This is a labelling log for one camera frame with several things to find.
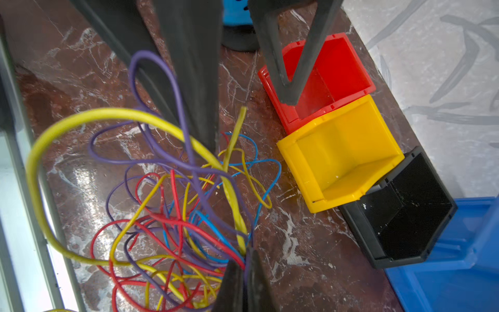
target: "yellow storage bin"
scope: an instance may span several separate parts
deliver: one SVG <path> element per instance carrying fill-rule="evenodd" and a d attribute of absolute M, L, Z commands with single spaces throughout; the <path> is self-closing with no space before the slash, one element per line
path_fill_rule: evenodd
<path fill-rule="evenodd" d="M 277 146 L 312 213 L 358 200 L 404 159 L 370 95 L 315 118 Z"/>

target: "black storage bin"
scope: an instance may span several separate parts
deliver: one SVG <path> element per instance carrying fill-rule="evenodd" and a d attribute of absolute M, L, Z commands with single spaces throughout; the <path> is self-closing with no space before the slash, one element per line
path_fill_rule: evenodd
<path fill-rule="evenodd" d="M 371 265 L 384 269 L 425 261 L 457 206 L 418 146 L 340 209 Z"/>

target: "plastic bin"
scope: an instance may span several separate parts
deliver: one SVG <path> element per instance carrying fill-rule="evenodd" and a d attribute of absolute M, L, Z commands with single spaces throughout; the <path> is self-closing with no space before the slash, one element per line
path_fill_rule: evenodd
<path fill-rule="evenodd" d="M 341 212 L 371 265 L 426 260 L 457 206 L 420 146 Z"/>
<path fill-rule="evenodd" d="M 456 203 L 426 262 L 385 270 L 406 312 L 499 311 L 499 199 Z"/>
<path fill-rule="evenodd" d="M 282 50 L 289 80 L 293 79 L 304 44 L 305 40 L 294 42 Z M 287 134 L 376 90 L 344 32 L 326 37 L 298 105 L 279 102 L 267 66 L 258 72 L 258 76 Z"/>
<path fill-rule="evenodd" d="M 312 213 L 358 200 L 404 159 L 370 95 L 277 143 Z"/>

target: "blue object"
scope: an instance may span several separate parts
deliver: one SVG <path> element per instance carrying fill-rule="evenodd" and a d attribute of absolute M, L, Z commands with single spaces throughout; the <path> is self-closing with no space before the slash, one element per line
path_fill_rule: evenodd
<path fill-rule="evenodd" d="M 499 197 L 456 203 L 426 262 L 385 270 L 406 312 L 499 311 Z"/>
<path fill-rule="evenodd" d="M 253 25 L 248 0 L 224 0 L 224 25 Z"/>
<path fill-rule="evenodd" d="M 241 254 L 231 245 L 229 244 L 229 242 L 227 241 L 227 239 L 225 238 L 225 236 L 223 236 L 222 233 L 220 233 L 220 231 L 213 225 L 213 223 L 205 216 L 203 215 L 202 213 L 199 212 L 199 210 L 194 210 L 193 213 L 195 215 L 197 215 L 199 218 L 201 218 L 201 220 L 213 231 L 213 233 L 215 233 L 215 235 L 220 239 L 220 241 L 222 242 L 222 244 L 224 244 L 225 246 L 227 246 L 230 250 L 232 250 L 236 255 L 239 256 L 239 258 L 241 259 L 241 261 L 245 261 L 245 259 L 241 256 Z"/>

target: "wire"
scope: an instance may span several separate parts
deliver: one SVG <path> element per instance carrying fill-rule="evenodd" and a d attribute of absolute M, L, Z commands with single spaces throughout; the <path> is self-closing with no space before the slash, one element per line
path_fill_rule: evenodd
<path fill-rule="evenodd" d="M 135 87 L 135 73 L 138 61 L 142 58 L 149 59 L 158 64 L 168 76 L 174 92 L 180 127 L 176 127 L 171 123 L 162 120 L 156 112 L 148 108 L 140 99 Z M 173 73 L 159 56 L 148 51 L 136 53 L 132 57 L 130 64 L 129 80 L 132 92 L 140 105 L 138 110 L 101 108 L 75 114 L 53 124 L 42 133 L 35 142 L 26 164 L 26 179 L 35 216 L 47 241 L 56 250 L 72 260 L 96 265 L 100 271 L 112 279 L 115 284 L 112 292 L 112 308 L 114 311 L 118 311 L 116 299 L 118 291 L 123 295 L 125 300 L 137 310 L 152 311 L 149 309 L 150 285 L 152 285 L 155 291 L 161 295 L 156 308 L 158 311 L 176 311 L 178 309 L 185 309 L 188 311 L 209 310 L 212 307 L 210 305 L 210 298 L 216 298 L 217 296 L 217 290 L 222 282 L 220 277 L 224 275 L 225 266 L 228 261 L 233 260 L 240 265 L 245 272 L 248 271 L 248 268 L 246 267 L 246 258 L 248 257 L 246 254 L 246 247 L 250 242 L 252 244 L 253 232 L 257 227 L 261 208 L 272 208 L 269 193 L 276 185 L 276 182 L 281 175 L 280 163 L 274 159 L 258 160 L 257 144 L 251 138 L 240 133 L 247 112 L 246 107 L 241 108 L 233 132 L 222 133 L 227 142 L 227 149 L 220 152 L 218 156 L 223 154 L 223 161 L 220 161 L 218 157 L 210 153 L 199 141 L 192 138 L 189 135 L 189 130 L 187 128 L 180 89 Z M 66 246 L 61 244 L 48 224 L 37 182 L 40 160 L 52 141 L 79 125 L 100 120 L 123 119 L 130 121 L 119 122 L 113 126 L 99 130 L 92 136 L 88 146 L 89 154 L 98 161 L 109 164 L 126 164 L 128 165 L 128 168 L 125 170 L 123 181 L 111 190 L 106 199 L 105 209 L 110 222 L 104 225 L 94 235 L 90 244 L 90 258 L 87 258 L 68 250 Z M 137 124 L 140 133 L 144 136 L 148 147 L 154 154 L 154 159 L 114 160 L 103 158 L 95 152 L 95 143 L 100 135 L 107 131 L 119 129 L 120 127 L 133 123 Z M 165 131 L 184 142 L 185 148 L 178 158 L 163 150 L 152 135 L 151 127 Z M 239 138 L 249 140 L 254 146 L 253 161 L 246 162 L 244 150 L 236 148 L 236 143 Z M 234 151 L 241 152 L 240 163 L 230 163 Z M 187 163 L 182 160 L 184 152 L 187 154 Z M 195 153 L 199 154 L 207 162 L 206 165 L 201 167 L 196 165 Z M 265 189 L 258 179 L 250 174 L 250 168 L 253 165 L 263 162 L 274 162 L 279 165 L 278 174 L 267 189 Z M 144 176 L 127 177 L 128 171 L 134 165 L 145 163 L 157 164 L 160 168 L 165 170 L 166 173 L 160 176 L 158 173 L 150 172 L 146 173 Z M 235 171 L 235 173 L 228 173 L 229 169 Z M 254 218 L 245 205 L 241 192 L 237 188 L 235 177 L 239 174 L 243 174 L 246 177 L 252 192 L 258 199 L 258 208 Z M 165 197 L 165 188 L 163 186 L 163 182 L 167 177 L 170 178 L 172 190 L 172 201 L 169 209 Z M 135 185 L 134 194 L 132 194 L 128 186 L 128 182 L 133 179 L 138 179 L 138 182 Z M 155 186 L 142 201 L 139 197 L 139 190 L 146 179 L 147 181 L 155 182 Z M 139 205 L 139 208 L 135 210 L 133 217 L 129 220 L 114 220 L 109 210 L 109 202 L 115 191 L 122 185 L 124 185 L 129 197 Z M 183 197 L 179 197 L 177 189 L 182 187 L 184 187 Z M 256 189 L 257 187 L 262 189 L 262 196 L 259 195 Z M 160 206 L 158 208 L 147 206 L 158 189 L 161 190 Z M 218 189 L 223 190 L 223 194 L 231 208 L 234 226 L 223 221 L 214 212 L 208 202 L 208 199 L 214 193 L 216 194 L 215 190 Z M 174 208 L 176 215 L 171 216 Z M 245 214 L 249 230 L 242 212 Z M 121 223 L 126 223 L 126 225 L 121 228 L 119 226 Z M 213 236 L 200 228 L 202 224 L 209 229 L 209 232 L 212 233 Z M 111 226 L 116 227 L 120 232 L 113 241 L 109 252 L 109 259 L 96 259 L 94 254 L 96 240 L 105 229 Z M 164 242 L 158 238 L 157 234 L 160 232 L 163 234 Z M 165 250 L 167 254 L 153 255 L 137 260 L 133 259 L 131 253 L 137 245 L 136 243 L 138 240 L 142 237 L 152 239 Z M 115 252 L 118 244 L 123 239 L 125 239 L 123 252 L 126 261 L 119 261 L 116 259 Z M 171 261 L 170 269 L 168 271 L 157 269 L 156 266 L 165 260 Z M 129 277 L 119 277 L 114 271 L 115 266 L 132 266 L 137 273 Z M 139 277 L 144 278 L 146 281 L 135 280 Z M 194 289 L 188 287 L 188 285 L 191 285 L 188 283 L 188 280 L 191 279 L 200 280 Z M 218 285 L 212 286 L 212 282 L 218 283 Z M 135 302 L 131 296 L 127 294 L 124 286 L 145 287 L 146 296 L 144 298 L 144 306 Z M 202 298 L 194 300 L 194 297 L 198 295 Z M 166 310 L 166 301 L 174 307 Z"/>
<path fill-rule="evenodd" d="M 38 220 L 40 228 L 43 234 L 45 235 L 47 241 L 54 247 L 54 249 L 56 249 L 58 252 L 60 252 L 67 258 L 85 264 L 100 265 L 100 266 L 106 266 L 107 261 L 91 259 L 78 255 L 68 250 L 63 244 L 61 244 L 57 240 L 55 234 L 52 232 L 52 229 L 50 228 L 50 225 L 48 224 L 47 217 L 43 210 L 43 203 L 41 200 L 40 189 L 37 181 L 37 173 L 41 156 L 50 146 L 52 141 L 56 140 L 67 131 L 75 127 L 78 127 L 82 124 L 90 123 L 97 120 L 109 120 L 109 119 L 137 120 L 158 127 L 161 130 L 173 135 L 177 139 L 184 141 L 184 136 L 178 127 L 172 125 L 168 121 L 160 119 L 157 116 L 127 108 L 97 108 L 66 117 L 56 122 L 48 129 L 46 129 L 33 145 L 33 148 L 26 162 L 26 179 L 27 179 L 29 193 L 31 196 L 31 201 L 33 203 L 33 209 L 35 212 L 36 219 Z M 193 148 L 212 167 L 218 170 L 223 169 L 220 162 L 216 159 L 216 157 L 213 154 L 211 154 L 198 140 L 191 138 L 191 142 Z M 238 204 L 234 203 L 237 201 L 237 198 L 235 196 L 231 196 L 235 194 L 232 185 L 228 182 L 224 183 L 224 190 L 226 192 L 226 195 L 229 194 L 229 196 L 227 196 L 227 200 L 230 203 L 232 203 L 231 207 L 238 207 Z M 126 262 L 116 262 L 116 265 L 129 266 L 130 264 Z"/>

